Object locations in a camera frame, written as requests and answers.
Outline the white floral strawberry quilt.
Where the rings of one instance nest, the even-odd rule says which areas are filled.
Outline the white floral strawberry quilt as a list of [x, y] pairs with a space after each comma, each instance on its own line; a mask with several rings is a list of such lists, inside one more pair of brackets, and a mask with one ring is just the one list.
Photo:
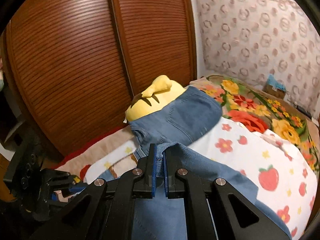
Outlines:
[[[59, 166], [90, 183], [105, 171], [116, 177], [134, 167], [138, 141], [129, 128], [105, 137]], [[243, 124], [221, 118], [191, 149], [225, 164], [258, 187], [258, 200], [285, 223], [291, 237], [304, 233], [316, 198], [318, 181], [306, 158], [271, 130], [250, 132]]]

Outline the floral brown bed blanket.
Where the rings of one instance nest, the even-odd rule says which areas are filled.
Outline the floral brown bed blanket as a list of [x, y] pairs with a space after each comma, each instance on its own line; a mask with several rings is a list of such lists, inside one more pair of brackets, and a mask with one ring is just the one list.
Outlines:
[[317, 126], [284, 100], [253, 88], [243, 81], [211, 75], [191, 81], [222, 107], [223, 117], [240, 122], [251, 132], [267, 129], [294, 144], [312, 171], [319, 175], [319, 131]]

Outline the blue denim jeans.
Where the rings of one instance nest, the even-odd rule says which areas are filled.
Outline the blue denim jeans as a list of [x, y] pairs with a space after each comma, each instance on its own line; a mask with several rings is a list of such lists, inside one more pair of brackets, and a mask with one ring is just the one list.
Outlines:
[[[248, 178], [230, 167], [214, 162], [190, 149], [190, 145], [217, 125], [222, 115], [219, 104], [206, 93], [189, 87], [182, 95], [160, 111], [148, 114], [130, 126], [138, 141], [134, 155], [139, 160], [148, 156], [150, 145], [157, 146], [155, 165], [155, 195], [151, 199], [137, 198], [133, 215], [131, 239], [188, 239], [182, 198], [165, 195], [163, 153], [168, 148], [181, 151], [182, 165], [206, 180], [224, 178], [255, 207], [284, 230], [286, 225], [266, 205], [257, 200], [258, 188]], [[112, 172], [101, 178], [112, 181]]]

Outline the wooden slatted wardrobe door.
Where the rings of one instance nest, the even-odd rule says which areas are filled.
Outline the wooden slatted wardrobe door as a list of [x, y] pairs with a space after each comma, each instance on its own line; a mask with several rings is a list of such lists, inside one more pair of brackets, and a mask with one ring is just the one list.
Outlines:
[[133, 95], [165, 74], [186, 86], [197, 77], [191, 0], [110, 0]]
[[121, 125], [131, 93], [108, 0], [25, 0], [5, 34], [12, 80], [59, 153]]

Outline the yellow plush toy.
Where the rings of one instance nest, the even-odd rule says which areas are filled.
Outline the yellow plush toy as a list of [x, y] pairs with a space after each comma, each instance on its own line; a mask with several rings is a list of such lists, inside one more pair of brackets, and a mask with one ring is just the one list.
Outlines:
[[155, 78], [151, 85], [137, 94], [127, 110], [123, 123], [127, 124], [143, 116], [160, 111], [187, 89], [166, 75]]

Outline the patterned lace curtain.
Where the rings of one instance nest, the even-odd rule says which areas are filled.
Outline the patterned lace curtain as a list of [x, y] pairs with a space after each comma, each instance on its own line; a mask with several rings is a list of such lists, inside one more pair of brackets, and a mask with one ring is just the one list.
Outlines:
[[202, 74], [261, 88], [269, 76], [285, 99], [319, 116], [319, 33], [291, 0], [195, 0]]

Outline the cardboard box with blue cloth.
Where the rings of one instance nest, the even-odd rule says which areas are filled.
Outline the cardboard box with blue cloth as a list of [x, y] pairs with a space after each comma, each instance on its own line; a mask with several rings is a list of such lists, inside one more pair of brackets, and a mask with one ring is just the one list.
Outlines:
[[276, 98], [284, 99], [286, 95], [286, 87], [284, 84], [278, 82], [272, 74], [270, 74], [263, 87], [263, 92]]

